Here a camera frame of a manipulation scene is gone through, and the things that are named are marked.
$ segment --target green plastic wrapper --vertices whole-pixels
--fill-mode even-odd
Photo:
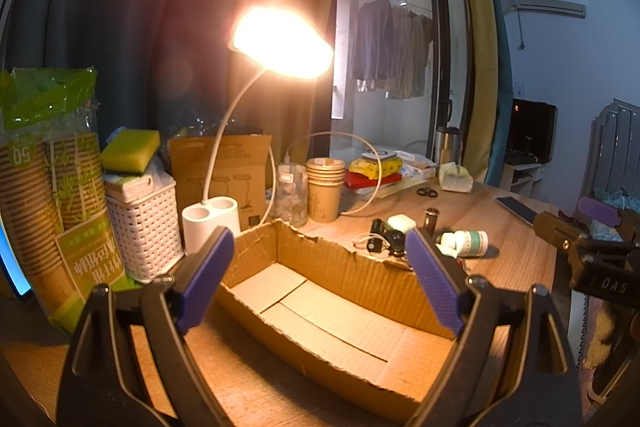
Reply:
[[[94,68],[0,73],[0,215],[41,307],[69,332],[97,283],[140,286],[107,212],[95,80]]]

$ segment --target white woven basket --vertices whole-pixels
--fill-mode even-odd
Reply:
[[[153,194],[122,203],[107,196],[122,261],[142,283],[170,270],[184,255],[175,203],[175,182]]]

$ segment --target blue screen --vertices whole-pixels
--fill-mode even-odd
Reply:
[[[13,283],[15,290],[19,295],[23,296],[27,293],[31,286],[27,282],[27,279],[22,275],[22,270],[18,266],[14,257],[14,252],[9,246],[9,241],[6,238],[4,227],[0,221],[0,261],[4,264],[6,272],[9,274],[10,283]]]

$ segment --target scissors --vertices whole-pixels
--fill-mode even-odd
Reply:
[[[438,193],[436,192],[436,190],[433,190],[429,185],[427,185],[426,187],[418,188],[415,193],[418,194],[418,196],[428,196],[430,198],[438,197]]]

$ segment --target gray padded headboard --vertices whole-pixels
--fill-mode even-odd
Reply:
[[[615,99],[591,126],[582,195],[624,189],[640,198],[640,107]]]

